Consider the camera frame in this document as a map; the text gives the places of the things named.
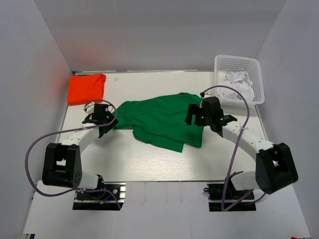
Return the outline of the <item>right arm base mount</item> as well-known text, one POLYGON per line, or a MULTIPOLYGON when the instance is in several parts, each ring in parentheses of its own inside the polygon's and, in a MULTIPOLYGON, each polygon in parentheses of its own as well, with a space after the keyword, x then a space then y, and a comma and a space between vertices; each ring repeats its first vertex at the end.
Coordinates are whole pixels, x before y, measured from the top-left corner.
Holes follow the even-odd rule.
MULTIPOLYGON (((210 183, 203 189, 204 193, 208 195, 208 206, 210 212, 221 212, 221 202, 223 194, 224 183, 210 183)), ((248 190, 235 190, 234 186, 229 183, 226 196, 225 196, 225 208, 229 207, 232 203, 239 200, 248 190)), ((252 202, 255 200, 254 194, 251 193, 240 203, 232 207, 229 212, 244 212, 244 211, 256 211, 256 205, 252 202)))

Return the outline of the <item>white t shirt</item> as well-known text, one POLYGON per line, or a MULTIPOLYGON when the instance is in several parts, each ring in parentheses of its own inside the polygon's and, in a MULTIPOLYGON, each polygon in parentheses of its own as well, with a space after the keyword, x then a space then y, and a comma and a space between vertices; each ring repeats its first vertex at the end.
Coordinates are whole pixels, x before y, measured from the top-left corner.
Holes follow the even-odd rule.
MULTIPOLYGON (((225 85, 237 90, 246 101, 253 101, 255 94, 253 82, 250 80, 246 71, 229 72, 218 80, 218 85, 225 85)), ((216 89, 217 95, 227 99, 241 99, 240 95, 228 88, 219 87, 216 89)))

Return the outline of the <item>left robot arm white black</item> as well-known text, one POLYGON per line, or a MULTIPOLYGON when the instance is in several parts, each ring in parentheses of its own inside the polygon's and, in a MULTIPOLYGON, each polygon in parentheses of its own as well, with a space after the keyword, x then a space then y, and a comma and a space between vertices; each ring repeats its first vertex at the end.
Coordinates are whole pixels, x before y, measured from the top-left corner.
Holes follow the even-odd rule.
POLYGON ((48 186, 71 189, 103 189, 103 177, 82 170, 81 154, 94 140, 108 133, 117 123, 108 104, 89 103, 82 128, 61 143, 46 147, 42 182, 48 186))

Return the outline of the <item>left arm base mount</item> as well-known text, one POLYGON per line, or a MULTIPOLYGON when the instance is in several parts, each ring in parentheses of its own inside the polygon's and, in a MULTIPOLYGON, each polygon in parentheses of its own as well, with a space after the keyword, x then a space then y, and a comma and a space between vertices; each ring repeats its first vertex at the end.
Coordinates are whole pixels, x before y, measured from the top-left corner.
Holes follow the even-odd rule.
MULTIPOLYGON (((105 182, 104 188, 111 191, 118 200, 120 207, 123 206, 126 194, 126 183, 105 182)), ((73 210, 78 211, 119 211, 120 208, 113 196, 108 192, 88 193, 79 191, 75 193, 73 210)))

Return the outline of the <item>green t shirt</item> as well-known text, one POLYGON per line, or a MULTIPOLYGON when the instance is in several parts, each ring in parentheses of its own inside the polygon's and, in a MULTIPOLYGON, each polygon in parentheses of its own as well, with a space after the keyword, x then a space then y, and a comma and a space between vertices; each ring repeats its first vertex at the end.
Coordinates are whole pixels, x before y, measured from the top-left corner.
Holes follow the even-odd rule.
POLYGON ((185 122, 189 104, 199 103, 201 98, 189 93, 126 101, 117 108, 114 129, 132 128, 135 139, 175 152, 185 144, 201 148, 203 127, 185 122))

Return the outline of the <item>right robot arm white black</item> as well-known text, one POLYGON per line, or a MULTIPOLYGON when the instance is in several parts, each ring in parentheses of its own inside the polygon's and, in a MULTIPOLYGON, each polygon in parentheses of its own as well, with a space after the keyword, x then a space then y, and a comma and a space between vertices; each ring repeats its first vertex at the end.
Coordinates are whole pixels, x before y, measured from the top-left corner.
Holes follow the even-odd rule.
POLYGON ((254 171, 230 176, 237 191, 260 189, 270 195, 298 181, 299 176, 290 148, 258 137, 232 115, 225 115, 217 97, 200 104, 190 104, 185 118, 187 125, 209 126, 210 129, 244 150, 256 163, 254 171))

